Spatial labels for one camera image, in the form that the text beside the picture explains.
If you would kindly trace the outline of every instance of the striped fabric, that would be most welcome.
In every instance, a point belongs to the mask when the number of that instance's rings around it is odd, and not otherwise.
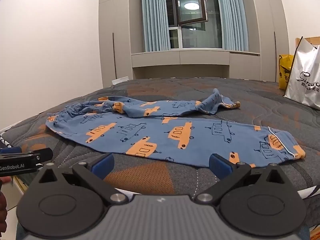
[[[0,141],[5,145],[7,146],[8,148],[11,148],[11,144],[8,143],[5,139],[3,139],[1,136],[0,136]]]
[[[223,49],[249,51],[248,28],[243,0],[219,0],[219,6]]]
[[[166,0],[142,0],[145,51],[169,50]]]

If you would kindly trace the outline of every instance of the yellow bag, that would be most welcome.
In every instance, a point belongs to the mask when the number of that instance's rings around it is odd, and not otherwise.
[[[289,76],[291,73],[291,66],[293,55],[279,55],[279,88],[286,90]]]

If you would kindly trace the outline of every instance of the gray quilted mattress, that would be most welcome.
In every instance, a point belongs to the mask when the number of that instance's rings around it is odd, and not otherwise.
[[[143,101],[199,100],[207,98],[213,88],[240,101],[239,109],[220,109],[216,115],[192,114],[188,117],[228,120],[289,131],[306,152],[304,160],[287,162],[281,167],[297,190],[320,184],[320,111],[283,97],[273,82],[239,79],[170,78],[141,79],[123,82],[83,97],[72,99],[33,116],[3,134],[4,139],[24,151],[50,147],[53,162],[69,167],[79,161],[91,161],[100,153],[51,132],[45,126],[46,114],[60,111],[66,105],[104,96],[126,96]],[[216,183],[206,168],[114,154],[115,167],[105,178],[112,186],[145,194],[189,194]]]

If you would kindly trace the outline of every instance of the ceiling light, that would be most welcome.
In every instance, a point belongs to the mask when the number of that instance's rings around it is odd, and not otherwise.
[[[188,10],[198,10],[199,5],[195,2],[189,2],[184,5],[184,7]]]

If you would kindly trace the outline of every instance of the blue gripper pad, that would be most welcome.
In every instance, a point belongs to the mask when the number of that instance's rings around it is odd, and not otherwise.
[[[105,153],[92,163],[89,163],[87,169],[100,179],[104,179],[115,166],[115,159],[111,153]]]
[[[236,165],[214,153],[209,158],[209,169],[222,180],[236,169]]]
[[[20,147],[0,148],[0,154],[22,153]]]

